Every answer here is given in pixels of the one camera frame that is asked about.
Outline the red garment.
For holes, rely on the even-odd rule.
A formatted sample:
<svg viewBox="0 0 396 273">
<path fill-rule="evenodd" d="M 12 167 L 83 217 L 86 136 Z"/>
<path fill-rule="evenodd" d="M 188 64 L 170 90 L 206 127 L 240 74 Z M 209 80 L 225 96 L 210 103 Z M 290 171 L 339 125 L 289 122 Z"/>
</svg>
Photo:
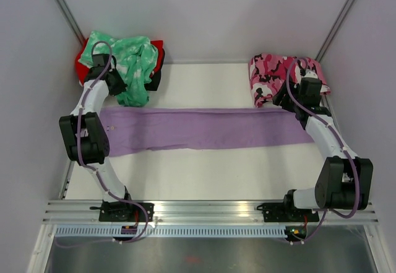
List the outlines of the red garment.
<svg viewBox="0 0 396 273">
<path fill-rule="evenodd" d="M 88 42 L 88 38 L 84 41 L 83 47 L 81 48 L 80 52 L 77 54 L 77 56 L 75 57 L 75 61 L 74 61 L 74 67 L 75 67 L 75 71 L 77 73 L 77 77 L 79 78 L 79 81 L 81 84 L 84 83 L 84 79 L 88 74 L 88 70 L 89 68 L 87 66 L 84 66 L 83 64 L 81 64 L 79 62 L 79 59 L 81 57 L 81 54 L 83 53 L 83 51 L 85 50 L 85 47 L 87 46 L 87 42 Z M 163 40 L 154 40 L 151 41 L 151 44 L 159 51 L 163 47 Z"/>
</svg>

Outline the black garment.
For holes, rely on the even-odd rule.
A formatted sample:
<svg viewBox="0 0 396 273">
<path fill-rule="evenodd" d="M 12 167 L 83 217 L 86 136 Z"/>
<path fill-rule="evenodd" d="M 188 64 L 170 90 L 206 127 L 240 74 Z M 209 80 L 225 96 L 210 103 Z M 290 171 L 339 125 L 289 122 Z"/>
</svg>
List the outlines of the black garment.
<svg viewBox="0 0 396 273">
<path fill-rule="evenodd" d="M 145 84 L 145 89 L 147 91 L 157 91 L 158 87 L 160 85 L 160 81 L 161 81 L 161 70 L 164 64 L 164 60 L 165 60 L 165 50 L 162 48 L 161 50 L 159 50 L 158 52 L 158 61 L 157 61 L 157 65 L 155 67 L 155 69 L 153 70 L 153 74 L 150 77 L 151 78 L 151 82 L 148 84 Z"/>
</svg>

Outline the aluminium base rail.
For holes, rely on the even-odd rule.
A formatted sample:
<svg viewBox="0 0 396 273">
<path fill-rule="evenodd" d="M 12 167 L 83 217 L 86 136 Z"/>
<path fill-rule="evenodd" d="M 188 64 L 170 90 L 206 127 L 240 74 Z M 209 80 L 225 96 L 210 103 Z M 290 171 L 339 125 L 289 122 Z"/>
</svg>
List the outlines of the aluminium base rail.
<svg viewBox="0 0 396 273">
<path fill-rule="evenodd" d="M 162 225 L 265 225 L 260 201 L 152 201 L 153 222 Z M 95 224 L 101 200 L 52 200 L 45 224 Z"/>
</svg>

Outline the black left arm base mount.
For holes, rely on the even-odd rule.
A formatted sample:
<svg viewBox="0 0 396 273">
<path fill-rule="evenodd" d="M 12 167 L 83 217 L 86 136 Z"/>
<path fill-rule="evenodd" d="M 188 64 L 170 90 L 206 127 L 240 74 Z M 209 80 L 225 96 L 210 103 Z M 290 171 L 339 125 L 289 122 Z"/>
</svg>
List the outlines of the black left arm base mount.
<svg viewBox="0 0 396 273">
<path fill-rule="evenodd" d="M 124 202 L 102 202 L 100 207 L 100 222 L 151 222 L 154 214 L 154 204 L 138 202 L 141 207 Z"/>
</svg>

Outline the aluminium frame post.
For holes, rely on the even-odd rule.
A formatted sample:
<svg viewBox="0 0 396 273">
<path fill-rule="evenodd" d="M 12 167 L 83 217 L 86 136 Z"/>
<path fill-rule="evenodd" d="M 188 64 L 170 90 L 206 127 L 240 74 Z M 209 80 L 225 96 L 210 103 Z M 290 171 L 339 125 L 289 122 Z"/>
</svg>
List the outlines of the aluminium frame post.
<svg viewBox="0 0 396 273">
<path fill-rule="evenodd" d="M 353 6 L 355 5 L 357 0 L 345 0 L 340 12 L 337 15 L 334 23 L 332 24 L 324 42 L 322 43 L 318 54 L 316 55 L 316 61 L 322 62 L 326 53 L 328 52 L 332 42 L 335 40 L 338 32 L 340 31 L 342 25 L 344 24 L 345 20 L 347 19 L 350 11 L 352 10 Z"/>
<path fill-rule="evenodd" d="M 62 15 L 64 16 L 66 23 L 72 30 L 73 34 L 75 35 L 78 42 L 83 45 L 85 41 L 84 34 L 82 33 L 75 17 L 73 16 L 72 11 L 70 10 L 66 0 L 54 0 L 59 10 L 61 11 Z"/>
</svg>

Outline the green tie-dye garment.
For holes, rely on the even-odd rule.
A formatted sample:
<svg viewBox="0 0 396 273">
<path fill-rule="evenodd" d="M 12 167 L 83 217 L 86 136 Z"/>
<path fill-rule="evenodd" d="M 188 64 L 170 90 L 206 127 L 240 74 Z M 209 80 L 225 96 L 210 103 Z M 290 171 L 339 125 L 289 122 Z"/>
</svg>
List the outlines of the green tie-dye garment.
<svg viewBox="0 0 396 273">
<path fill-rule="evenodd" d="M 149 102 L 145 84 L 151 83 L 150 75 L 157 65 L 158 50 L 147 36 L 114 38 L 99 31 L 92 31 L 80 55 L 79 63 L 93 66 L 92 54 L 111 53 L 114 66 L 124 83 L 126 91 L 116 96 L 122 106 L 143 107 Z"/>
</svg>

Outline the pink camouflage trousers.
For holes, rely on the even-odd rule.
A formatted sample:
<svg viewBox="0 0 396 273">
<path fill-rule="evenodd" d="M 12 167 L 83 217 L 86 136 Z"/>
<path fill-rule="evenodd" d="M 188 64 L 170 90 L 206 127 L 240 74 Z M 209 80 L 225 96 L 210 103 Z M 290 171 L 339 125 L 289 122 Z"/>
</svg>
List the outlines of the pink camouflage trousers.
<svg viewBox="0 0 396 273">
<path fill-rule="evenodd" d="M 256 108 L 272 101 L 286 80 L 287 72 L 290 72 L 292 87 L 299 84 L 303 77 L 312 77 L 321 80 L 321 95 L 330 93 L 321 65 L 316 60 L 262 53 L 254 56 L 249 63 L 249 86 Z"/>
</svg>

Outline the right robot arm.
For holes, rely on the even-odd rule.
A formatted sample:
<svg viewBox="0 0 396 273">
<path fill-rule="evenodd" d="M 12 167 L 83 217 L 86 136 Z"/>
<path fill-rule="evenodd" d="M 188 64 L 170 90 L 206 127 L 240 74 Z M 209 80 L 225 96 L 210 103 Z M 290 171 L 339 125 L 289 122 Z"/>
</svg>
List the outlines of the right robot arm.
<svg viewBox="0 0 396 273">
<path fill-rule="evenodd" d="M 315 78 L 303 78 L 296 85 L 285 81 L 273 98 L 275 105 L 295 114 L 324 158 L 313 188 L 285 194 L 282 214 L 290 221 L 302 217 L 305 209 L 330 210 L 348 219 L 369 203 L 372 161 L 359 157 L 342 139 L 331 112 L 321 105 L 321 87 Z"/>
</svg>

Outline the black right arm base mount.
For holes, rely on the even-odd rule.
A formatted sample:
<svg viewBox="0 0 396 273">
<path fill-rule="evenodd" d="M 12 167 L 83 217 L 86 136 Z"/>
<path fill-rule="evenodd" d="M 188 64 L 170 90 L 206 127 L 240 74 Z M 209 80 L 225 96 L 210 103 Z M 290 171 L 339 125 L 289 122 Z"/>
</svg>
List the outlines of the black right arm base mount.
<svg viewBox="0 0 396 273">
<path fill-rule="evenodd" d="M 305 223 L 319 222 L 318 213 L 311 209 L 295 209 L 286 207 L 283 203 L 262 203 L 256 207 L 263 215 L 266 223 Z"/>
</svg>

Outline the aluminium frame post left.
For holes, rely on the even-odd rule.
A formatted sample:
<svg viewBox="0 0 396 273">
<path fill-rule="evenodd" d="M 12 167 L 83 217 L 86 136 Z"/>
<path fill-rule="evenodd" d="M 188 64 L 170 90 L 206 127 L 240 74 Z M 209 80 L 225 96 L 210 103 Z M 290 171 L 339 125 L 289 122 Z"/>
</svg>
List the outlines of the aluminium frame post left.
<svg viewBox="0 0 396 273">
<path fill-rule="evenodd" d="M 61 11 L 62 15 L 64 16 L 66 23 L 72 30 L 73 34 L 75 35 L 78 42 L 83 45 L 85 41 L 84 34 L 82 33 L 75 17 L 73 16 L 72 11 L 70 10 L 66 0 L 54 0 L 59 10 Z"/>
</svg>

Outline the purple trousers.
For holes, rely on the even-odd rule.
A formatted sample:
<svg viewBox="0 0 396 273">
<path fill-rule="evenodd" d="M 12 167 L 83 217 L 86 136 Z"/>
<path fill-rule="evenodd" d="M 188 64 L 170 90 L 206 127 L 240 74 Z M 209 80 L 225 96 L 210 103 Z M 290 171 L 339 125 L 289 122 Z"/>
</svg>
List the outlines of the purple trousers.
<svg viewBox="0 0 396 273">
<path fill-rule="evenodd" d="M 110 156 L 145 150 L 223 150 L 312 143 L 292 113 L 264 109 L 110 107 L 100 112 Z"/>
</svg>

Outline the aluminium frame post right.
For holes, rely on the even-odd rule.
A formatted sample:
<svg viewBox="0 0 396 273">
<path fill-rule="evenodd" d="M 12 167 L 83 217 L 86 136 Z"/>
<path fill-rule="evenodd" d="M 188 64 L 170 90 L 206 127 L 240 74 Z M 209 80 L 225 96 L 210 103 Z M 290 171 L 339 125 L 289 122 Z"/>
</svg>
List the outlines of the aluminium frame post right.
<svg viewBox="0 0 396 273">
<path fill-rule="evenodd" d="M 355 5 L 357 0 L 345 0 L 340 12 L 337 15 L 334 23 L 332 24 L 324 42 L 322 43 L 318 54 L 316 55 L 316 61 L 322 62 L 326 53 L 328 52 L 332 42 L 335 40 L 338 32 L 340 31 L 342 25 L 344 24 L 345 20 L 347 19 L 350 11 L 352 10 L 353 6 Z"/>
</svg>

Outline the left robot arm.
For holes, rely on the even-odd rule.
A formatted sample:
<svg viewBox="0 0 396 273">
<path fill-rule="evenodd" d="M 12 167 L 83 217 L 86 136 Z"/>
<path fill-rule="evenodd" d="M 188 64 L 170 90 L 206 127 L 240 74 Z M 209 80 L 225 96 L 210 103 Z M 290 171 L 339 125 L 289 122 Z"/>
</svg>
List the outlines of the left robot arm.
<svg viewBox="0 0 396 273">
<path fill-rule="evenodd" d="M 100 188 L 102 200 L 117 202 L 113 215 L 122 222 L 133 218 L 135 207 L 126 186 L 119 180 L 110 159 L 110 142 L 100 120 L 105 99 L 125 91 L 126 84 L 111 65 L 115 57 L 94 54 L 93 67 L 84 79 L 83 92 L 73 111 L 59 119 L 67 156 L 86 169 Z"/>
</svg>

